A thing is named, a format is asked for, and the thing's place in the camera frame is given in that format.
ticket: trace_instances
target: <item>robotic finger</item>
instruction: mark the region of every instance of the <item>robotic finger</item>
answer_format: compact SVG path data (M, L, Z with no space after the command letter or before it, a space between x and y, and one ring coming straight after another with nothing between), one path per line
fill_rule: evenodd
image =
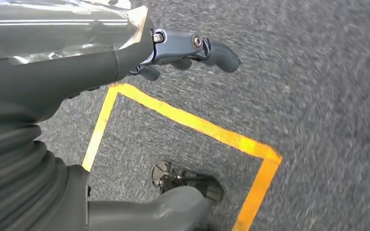
M149 66L171 64L177 69L187 70L192 65L191 60L209 66L216 65L227 73L236 71L240 66L240 59L228 46L196 33L156 29L152 31L152 38L154 50L151 56L131 74L157 80L160 74L155 69L149 71Z

